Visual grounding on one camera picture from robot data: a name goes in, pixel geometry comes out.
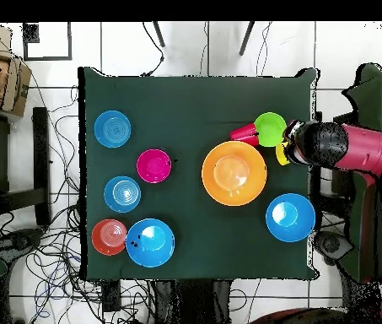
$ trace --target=cardboard box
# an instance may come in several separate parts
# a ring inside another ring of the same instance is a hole
[[[0,60],[9,63],[8,80],[0,111],[16,116],[23,116],[25,102],[29,92],[31,71],[23,63],[21,57],[15,56],[10,51],[11,37],[12,31],[0,26]]]

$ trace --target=red cup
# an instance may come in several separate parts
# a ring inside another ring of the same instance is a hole
[[[242,128],[233,130],[229,134],[229,138],[231,140],[238,140],[256,147],[259,144],[258,136],[256,134],[256,126],[254,123],[251,123]]]

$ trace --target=orange bowl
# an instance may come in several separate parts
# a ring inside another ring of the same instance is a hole
[[[202,184],[218,203],[246,205],[264,188],[266,162],[254,147],[231,141],[213,148],[202,164]]]

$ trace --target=light blue bowl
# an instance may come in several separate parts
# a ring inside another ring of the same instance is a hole
[[[129,176],[116,176],[105,186],[104,199],[111,210],[129,213],[140,202],[140,186]]]
[[[173,255],[174,234],[167,224],[157,219],[144,219],[127,232],[126,249],[129,257],[143,267],[157,267]]]
[[[119,111],[106,111],[94,123],[94,135],[107,148],[118,148],[131,136],[131,123]]]
[[[314,229],[315,210],[306,197],[283,194],[268,206],[266,224],[272,235],[280,241],[300,241]]]

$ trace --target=green cup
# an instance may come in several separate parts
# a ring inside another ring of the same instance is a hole
[[[276,147],[283,141],[283,131],[287,124],[276,113],[263,113],[254,122],[258,141],[262,147]]]

